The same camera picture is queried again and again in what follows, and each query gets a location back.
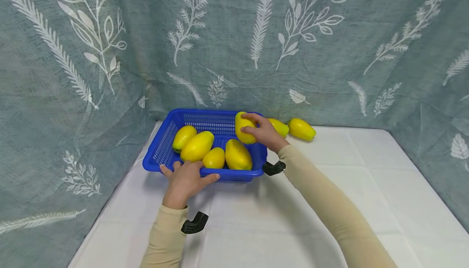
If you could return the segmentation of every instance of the blue-gray curtain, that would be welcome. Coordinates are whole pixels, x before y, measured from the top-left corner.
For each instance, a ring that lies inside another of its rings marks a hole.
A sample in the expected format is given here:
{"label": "blue-gray curtain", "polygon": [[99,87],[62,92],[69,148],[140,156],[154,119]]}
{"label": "blue-gray curtain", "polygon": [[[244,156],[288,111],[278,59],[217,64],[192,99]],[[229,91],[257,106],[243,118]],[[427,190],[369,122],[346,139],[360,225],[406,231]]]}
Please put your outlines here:
{"label": "blue-gray curtain", "polygon": [[0,0],[2,266],[65,267],[177,107],[389,130],[468,229],[468,8]]}

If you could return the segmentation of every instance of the yellow fruit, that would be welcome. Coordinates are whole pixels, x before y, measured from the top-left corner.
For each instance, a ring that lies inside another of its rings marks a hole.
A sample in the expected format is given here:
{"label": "yellow fruit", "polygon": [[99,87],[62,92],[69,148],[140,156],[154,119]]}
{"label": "yellow fruit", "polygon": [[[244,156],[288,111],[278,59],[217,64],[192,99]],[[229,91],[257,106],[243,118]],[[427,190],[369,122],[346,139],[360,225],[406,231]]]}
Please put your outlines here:
{"label": "yellow fruit", "polygon": [[193,136],[197,135],[197,130],[191,125],[183,126],[176,133],[175,139],[173,140],[173,150],[176,153],[181,153],[184,145],[189,141]]}
{"label": "yellow fruit", "polygon": [[286,136],[288,135],[288,132],[290,131],[288,126],[286,124],[284,124],[283,122],[281,122],[280,120],[278,120],[278,119],[269,119],[269,121],[272,124],[272,126],[274,126],[274,129],[277,130],[277,132],[281,136],[286,138]]}
{"label": "yellow fruit", "polygon": [[183,161],[200,161],[209,153],[215,136],[211,132],[201,132],[193,136],[182,148],[181,159]]}
{"label": "yellow fruit", "polygon": [[245,113],[246,112],[244,111],[238,112],[238,114],[236,114],[236,116],[234,117],[234,131],[238,139],[244,144],[254,144],[256,142],[256,138],[254,138],[253,135],[249,135],[249,134],[245,134],[241,132],[241,128],[245,126],[256,127],[256,125],[251,120],[243,119],[241,117],[241,115]]}
{"label": "yellow fruit", "polygon": [[312,141],[316,131],[304,120],[293,118],[288,123],[290,133],[296,138],[302,138],[306,141]]}
{"label": "yellow fruit", "polygon": [[252,170],[251,154],[237,139],[226,142],[225,159],[230,169]]}
{"label": "yellow fruit", "polygon": [[222,148],[213,148],[204,156],[202,162],[207,168],[222,169],[225,166],[225,151]]}

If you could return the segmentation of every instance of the hand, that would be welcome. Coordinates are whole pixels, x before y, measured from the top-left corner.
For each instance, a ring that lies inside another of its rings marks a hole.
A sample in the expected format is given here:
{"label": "hand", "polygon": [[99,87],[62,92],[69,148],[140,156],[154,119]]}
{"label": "hand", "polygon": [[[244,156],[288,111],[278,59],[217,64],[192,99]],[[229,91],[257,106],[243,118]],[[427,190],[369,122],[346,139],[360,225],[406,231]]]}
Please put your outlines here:
{"label": "hand", "polygon": [[275,153],[278,153],[286,145],[290,145],[290,143],[274,129],[274,126],[272,126],[270,121],[265,117],[255,113],[245,113],[241,115],[241,117],[259,124],[258,128],[245,126],[241,128],[241,132],[253,135],[257,142],[265,145]]}
{"label": "hand", "polygon": [[213,184],[220,179],[219,174],[209,174],[200,177],[200,169],[204,166],[202,161],[183,165],[179,161],[173,163],[174,172],[163,164],[160,165],[161,172],[168,178],[169,186],[164,194],[163,206],[171,209],[185,209],[187,200],[200,192],[207,185]]}

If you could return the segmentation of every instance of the left hand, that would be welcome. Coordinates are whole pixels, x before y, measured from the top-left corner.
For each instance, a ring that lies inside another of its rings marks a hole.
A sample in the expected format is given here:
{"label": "left hand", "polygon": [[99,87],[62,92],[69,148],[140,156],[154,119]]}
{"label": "left hand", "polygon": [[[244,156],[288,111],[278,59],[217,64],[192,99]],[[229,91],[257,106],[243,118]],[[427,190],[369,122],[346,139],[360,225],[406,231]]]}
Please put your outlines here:
{"label": "left hand", "polygon": [[183,165],[179,161],[173,163],[174,172],[163,164],[160,165],[161,172],[168,178],[169,186],[164,194],[163,206],[171,209],[185,209],[187,200],[194,196],[207,185],[213,184],[220,179],[219,174],[209,174],[200,177],[200,169],[204,166],[202,161],[191,163],[186,161]]}

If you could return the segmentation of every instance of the beige long sleeve shirt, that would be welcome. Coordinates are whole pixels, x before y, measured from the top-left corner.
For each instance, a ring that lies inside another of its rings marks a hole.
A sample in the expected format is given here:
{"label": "beige long sleeve shirt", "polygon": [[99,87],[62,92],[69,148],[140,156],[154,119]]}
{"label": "beige long sleeve shirt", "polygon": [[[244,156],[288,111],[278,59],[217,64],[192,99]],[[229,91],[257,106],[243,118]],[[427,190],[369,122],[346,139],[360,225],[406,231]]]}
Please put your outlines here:
{"label": "beige long sleeve shirt", "polygon": [[[370,225],[349,198],[295,147],[278,152],[285,175],[339,244],[348,268],[397,268]],[[186,235],[187,209],[160,207],[140,268],[177,268]]]}

